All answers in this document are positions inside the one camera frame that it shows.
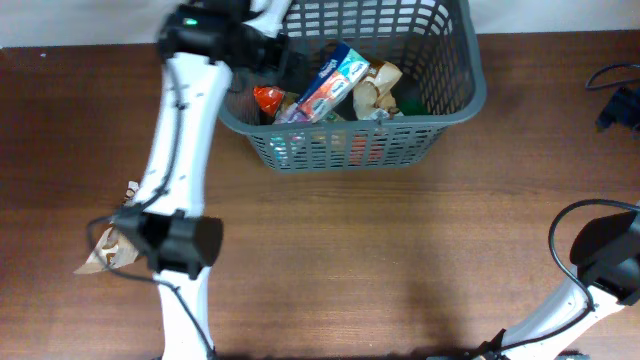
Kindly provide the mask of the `grey plastic lattice basket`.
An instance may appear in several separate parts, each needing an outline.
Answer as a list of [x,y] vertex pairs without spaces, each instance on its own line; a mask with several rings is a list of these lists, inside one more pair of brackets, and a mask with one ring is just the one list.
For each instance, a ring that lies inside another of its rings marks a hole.
[[358,120],[352,100],[336,112],[342,122],[270,125],[253,95],[270,79],[249,72],[234,77],[219,113],[245,135],[269,167],[283,173],[397,168],[420,161],[450,126],[475,116],[485,103],[486,81],[467,0],[297,1],[283,23],[295,57],[280,85],[300,93],[344,42],[362,55],[402,72],[391,93],[397,103],[419,100],[430,115]]

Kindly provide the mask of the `green lidded small jar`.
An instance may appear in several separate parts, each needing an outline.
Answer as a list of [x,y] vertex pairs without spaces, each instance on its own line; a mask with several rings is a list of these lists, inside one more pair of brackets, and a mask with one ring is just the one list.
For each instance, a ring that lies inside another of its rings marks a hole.
[[430,115],[430,110],[419,100],[409,99],[398,104],[399,110],[405,116]]

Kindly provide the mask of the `white brown snack bag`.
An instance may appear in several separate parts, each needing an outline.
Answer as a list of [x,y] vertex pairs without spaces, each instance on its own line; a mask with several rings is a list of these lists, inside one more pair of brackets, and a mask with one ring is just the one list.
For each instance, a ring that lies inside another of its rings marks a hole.
[[353,89],[353,108],[358,120],[391,120],[400,113],[392,88],[402,77],[401,70],[388,61],[368,58],[367,74]]

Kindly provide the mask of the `colourful Kleenex tissue multipack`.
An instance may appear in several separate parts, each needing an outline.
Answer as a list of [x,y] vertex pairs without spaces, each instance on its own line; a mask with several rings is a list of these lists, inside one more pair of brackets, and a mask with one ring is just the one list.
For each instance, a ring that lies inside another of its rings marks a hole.
[[275,124],[316,123],[339,105],[366,75],[370,62],[339,43],[307,90],[276,115]]

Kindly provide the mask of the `orange spaghetti pasta packet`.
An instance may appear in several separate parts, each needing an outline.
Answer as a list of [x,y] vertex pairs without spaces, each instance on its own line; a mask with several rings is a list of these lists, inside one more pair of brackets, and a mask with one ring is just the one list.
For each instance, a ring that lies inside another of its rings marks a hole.
[[310,88],[303,95],[287,92],[279,87],[256,86],[254,99],[271,124],[342,122],[335,107],[350,92],[346,82],[324,84]]

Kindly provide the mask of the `beige brown snack pouch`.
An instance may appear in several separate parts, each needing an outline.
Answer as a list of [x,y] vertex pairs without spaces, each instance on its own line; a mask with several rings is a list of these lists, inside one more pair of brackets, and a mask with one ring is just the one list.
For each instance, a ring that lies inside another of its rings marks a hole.
[[74,274],[89,275],[118,269],[133,264],[138,258],[138,250],[121,232],[109,224],[85,263],[77,268]]

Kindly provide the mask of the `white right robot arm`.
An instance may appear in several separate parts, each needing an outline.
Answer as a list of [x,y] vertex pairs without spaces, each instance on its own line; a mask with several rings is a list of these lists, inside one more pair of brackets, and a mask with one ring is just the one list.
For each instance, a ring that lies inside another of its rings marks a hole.
[[[614,208],[576,236],[566,266],[556,251],[556,230],[570,212]],[[639,301],[639,205],[587,199],[562,209],[548,231],[551,257],[565,275],[561,285],[519,324],[501,330],[475,359],[557,359],[589,328]]]

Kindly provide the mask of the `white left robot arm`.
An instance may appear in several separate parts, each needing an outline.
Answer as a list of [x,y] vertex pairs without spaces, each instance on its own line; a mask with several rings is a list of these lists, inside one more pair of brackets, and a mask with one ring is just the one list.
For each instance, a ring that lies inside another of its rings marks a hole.
[[204,216],[216,120],[237,70],[282,74],[288,1],[189,1],[157,35],[162,63],[158,122],[133,204],[113,224],[146,258],[157,286],[165,359],[214,359],[207,282],[223,224]]

